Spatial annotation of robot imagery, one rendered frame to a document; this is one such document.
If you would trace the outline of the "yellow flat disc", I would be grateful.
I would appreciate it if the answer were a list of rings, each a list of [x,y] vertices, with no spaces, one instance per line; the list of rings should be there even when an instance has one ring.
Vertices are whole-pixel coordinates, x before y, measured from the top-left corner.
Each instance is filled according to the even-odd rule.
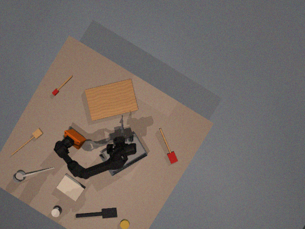
[[[123,219],[121,222],[120,222],[120,227],[123,228],[123,229],[127,229],[129,227],[130,223],[127,219]]]

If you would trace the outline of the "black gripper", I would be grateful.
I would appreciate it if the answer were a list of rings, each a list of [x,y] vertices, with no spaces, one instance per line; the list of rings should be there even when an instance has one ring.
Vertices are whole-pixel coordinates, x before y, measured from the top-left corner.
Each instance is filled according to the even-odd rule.
[[[108,144],[107,146],[106,146],[106,150],[107,150],[107,154],[109,154],[110,152],[113,152],[113,150],[115,149],[115,148],[117,148],[118,146],[114,146],[114,148],[113,148],[113,144]]]

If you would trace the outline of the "grey short cylinder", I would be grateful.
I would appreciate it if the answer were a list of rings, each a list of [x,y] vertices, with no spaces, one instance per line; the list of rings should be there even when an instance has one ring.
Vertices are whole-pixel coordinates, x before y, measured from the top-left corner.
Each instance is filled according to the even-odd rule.
[[[54,217],[58,217],[60,214],[62,213],[62,208],[60,206],[56,206],[53,210],[52,210],[52,215]]]

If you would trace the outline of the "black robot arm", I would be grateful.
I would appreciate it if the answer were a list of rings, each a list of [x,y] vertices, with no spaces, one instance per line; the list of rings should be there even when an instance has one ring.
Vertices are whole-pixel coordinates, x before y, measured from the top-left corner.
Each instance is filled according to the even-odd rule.
[[[118,146],[113,150],[113,152],[109,153],[110,158],[102,163],[91,166],[89,168],[83,168],[78,162],[72,160],[68,155],[70,148],[74,144],[74,140],[69,136],[66,136],[62,141],[58,141],[55,144],[54,151],[60,158],[63,158],[65,163],[67,164],[68,170],[72,173],[74,177],[80,177],[84,179],[88,179],[94,175],[105,172],[107,170],[117,170],[123,167],[123,165],[127,162],[127,156],[136,153],[135,144],[125,144],[125,138],[123,136],[118,136],[113,139],[113,143]],[[124,146],[119,147],[119,146]],[[122,159],[123,157],[123,159]]]

